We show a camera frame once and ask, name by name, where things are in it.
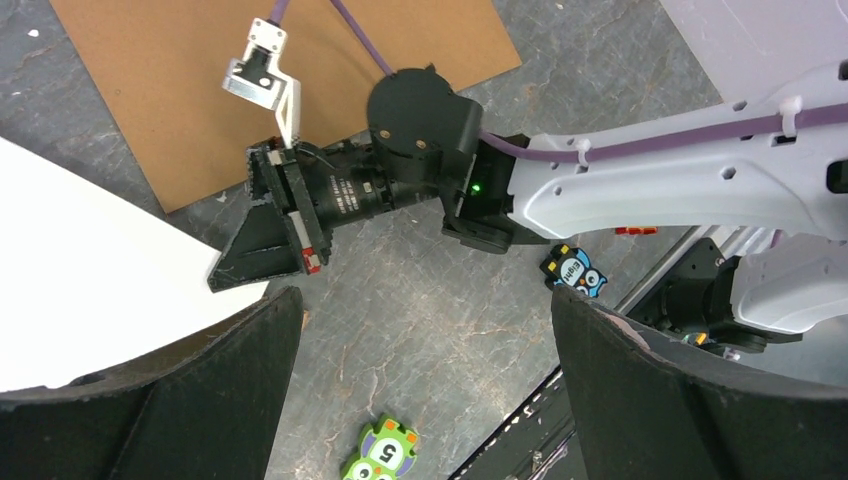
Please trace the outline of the brown cardboard backing board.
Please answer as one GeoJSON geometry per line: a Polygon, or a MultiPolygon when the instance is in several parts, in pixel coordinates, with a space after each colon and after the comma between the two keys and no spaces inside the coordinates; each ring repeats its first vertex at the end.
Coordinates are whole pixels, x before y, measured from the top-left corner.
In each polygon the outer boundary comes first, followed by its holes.
{"type": "Polygon", "coordinates": [[[161,207],[242,182],[245,148],[363,131],[386,70],[463,89],[520,65],[490,1],[57,1],[161,207]]]}

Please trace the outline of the landscape photo print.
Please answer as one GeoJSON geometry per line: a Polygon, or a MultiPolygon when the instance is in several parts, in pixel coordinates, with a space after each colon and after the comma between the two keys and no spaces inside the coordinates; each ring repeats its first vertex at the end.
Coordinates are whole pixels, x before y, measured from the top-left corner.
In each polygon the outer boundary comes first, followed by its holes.
{"type": "Polygon", "coordinates": [[[1,388],[57,388],[212,326],[264,284],[214,293],[218,252],[1,143],[1,388]]]}

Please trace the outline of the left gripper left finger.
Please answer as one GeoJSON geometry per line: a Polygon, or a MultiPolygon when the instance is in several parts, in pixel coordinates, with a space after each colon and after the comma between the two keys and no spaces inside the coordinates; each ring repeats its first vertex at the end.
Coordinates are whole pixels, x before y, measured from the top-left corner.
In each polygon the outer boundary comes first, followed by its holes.
{"type": "Polygon", "coordinates": [[[288,287],[59,388],[1,397],[5,479],[261,479],[304,321],[288,287]]]}

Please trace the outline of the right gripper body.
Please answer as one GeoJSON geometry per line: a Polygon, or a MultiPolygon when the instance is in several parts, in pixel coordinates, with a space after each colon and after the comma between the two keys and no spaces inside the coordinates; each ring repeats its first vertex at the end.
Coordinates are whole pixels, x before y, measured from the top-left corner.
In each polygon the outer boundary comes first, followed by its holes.
{"type": "Polygon", "coordinates": [[[274,139],[250,147],[248,160],[251,206],[273,203],[289,215],[301,242],[306,274],[319,272],[330,254],[331,236],[318,213],[318,196],[326,188],[311,187],[307,179],[326,178],[319,171],[326,157],[314,145],[299,143],[286,149],[280,139],[274,139]]]}

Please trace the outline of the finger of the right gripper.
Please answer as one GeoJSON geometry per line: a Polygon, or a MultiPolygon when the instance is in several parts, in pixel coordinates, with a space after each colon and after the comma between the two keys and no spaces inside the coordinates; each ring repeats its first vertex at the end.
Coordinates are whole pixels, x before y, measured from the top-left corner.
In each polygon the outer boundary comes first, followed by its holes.
{"type": "Polygon", "coordinates": [[[252,205],[207,277],[212,292],[306,274],[293,220],[273,203],[252,205]]]}

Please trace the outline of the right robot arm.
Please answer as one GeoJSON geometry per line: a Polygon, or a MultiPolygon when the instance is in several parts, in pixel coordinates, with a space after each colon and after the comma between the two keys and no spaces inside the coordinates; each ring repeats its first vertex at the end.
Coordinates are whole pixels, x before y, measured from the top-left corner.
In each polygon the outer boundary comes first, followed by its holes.
{"type": "Polygon", "coordinates": [[[367,101],[370,139],[246,151],[250,206],[211,269],[214,291],[329,261],[334,229],[426,200],[442,232],[503,254],[591,231],[761,227],[760,253],[691,271],[637,319],[760,352],[847,312],[847,65],[750,101],[583,135],[499,137],[433,67],[391,73],[367,101]]]}

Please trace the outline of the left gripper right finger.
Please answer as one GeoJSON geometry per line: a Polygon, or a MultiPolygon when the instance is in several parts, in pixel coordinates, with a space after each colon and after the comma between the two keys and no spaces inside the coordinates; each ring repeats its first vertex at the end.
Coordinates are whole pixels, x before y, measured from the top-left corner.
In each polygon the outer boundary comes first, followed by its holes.
{"type": "Polygon", "coordinates": [[[847,391],[704,352],[568,287],[559,362],[592,479],[843,479],[847,391]]]}

